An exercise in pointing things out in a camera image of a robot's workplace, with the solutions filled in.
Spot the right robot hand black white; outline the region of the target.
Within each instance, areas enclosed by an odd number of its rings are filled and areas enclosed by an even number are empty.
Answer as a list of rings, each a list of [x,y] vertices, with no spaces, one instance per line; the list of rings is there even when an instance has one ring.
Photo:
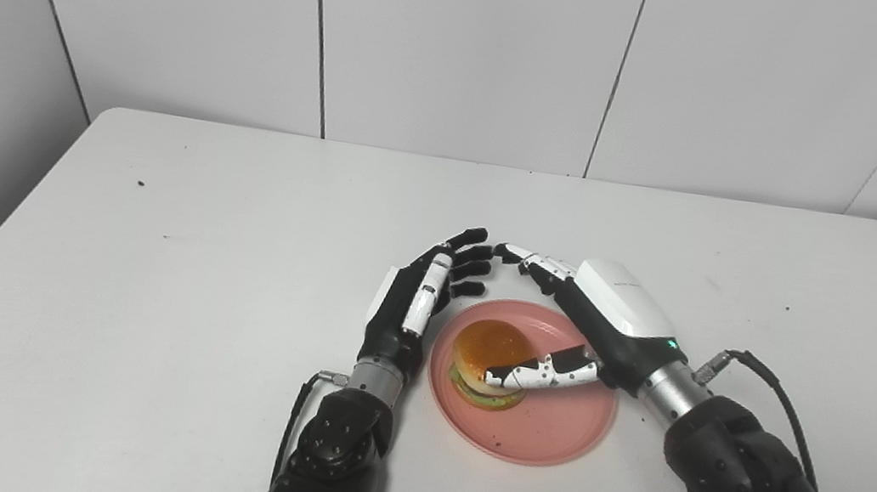
[[[527,249],[512,243],[495,248],[504,263],[515,263],[553,297],[585,341],[536,360],[490,366],[486,385],[512,392],[602,382],[640,397],[666,423],[708,398],[674,326],[623,265],[599,258],[572,268]]]

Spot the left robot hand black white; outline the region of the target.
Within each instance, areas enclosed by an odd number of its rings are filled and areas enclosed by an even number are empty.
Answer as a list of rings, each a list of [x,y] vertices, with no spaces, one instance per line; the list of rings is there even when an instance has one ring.
[[[433,316],[451,300],[486,295],[481,281],[493,271],[488,230],[468,228],[388,272],[369,315],[358,361],[393,365],[407,382],[422,367],[423,337]]]

